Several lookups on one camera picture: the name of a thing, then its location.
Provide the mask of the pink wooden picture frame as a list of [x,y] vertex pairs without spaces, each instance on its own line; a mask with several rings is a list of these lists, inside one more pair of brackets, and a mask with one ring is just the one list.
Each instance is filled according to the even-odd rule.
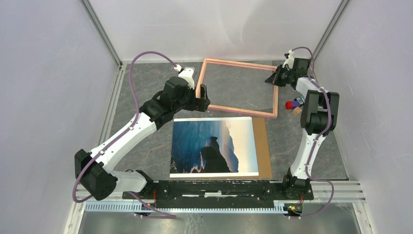
[[209,110],[277,118],[279,89],[264,82],[275,70],[271,64],[205,58],[197,96],[205,85],[211,101]]

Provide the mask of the sea landscape photo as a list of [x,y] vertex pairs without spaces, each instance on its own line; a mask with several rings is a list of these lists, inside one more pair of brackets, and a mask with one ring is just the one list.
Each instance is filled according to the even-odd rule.
[[177,118],[173,121],[171,178],[258,175],[251,117]]

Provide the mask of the brown cardboard backing board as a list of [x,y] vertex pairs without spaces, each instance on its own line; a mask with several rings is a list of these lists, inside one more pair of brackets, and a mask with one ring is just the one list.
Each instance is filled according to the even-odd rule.
[[256,178],[272,179],[273,175],[265,118],[253,117],[252,125],[259,170],[259,175],[256,176]]

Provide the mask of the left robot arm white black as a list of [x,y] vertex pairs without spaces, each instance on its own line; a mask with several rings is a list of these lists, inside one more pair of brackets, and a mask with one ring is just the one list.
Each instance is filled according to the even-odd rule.
[[205,112],[210,105],[207,87],[202,84],[199,89],[197,97],[186,79],[171,77],[163,90],[146,101],[131,121],[107,141],[90,151],[76,152],[73,200],[77,203],[90,198],[100,201],[112,192],[135,192],[140,198],[150,197],[153,185],[141,173],[115,171],[114,167],[139,142],[171,121],[177,112]]

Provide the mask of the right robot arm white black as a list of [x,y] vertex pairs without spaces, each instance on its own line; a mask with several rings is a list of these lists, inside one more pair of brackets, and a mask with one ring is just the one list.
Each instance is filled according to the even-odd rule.
[[287,58],[265,81],[278,87],[289,84],[304,96],[299,151],[281,186],[282,195],[288,199],[294,199],[301,191],[308,192],[311,169],[319,147],[335,129],[338,118],[339,94],[317,84],[308,74],[310,63],[307,58]]

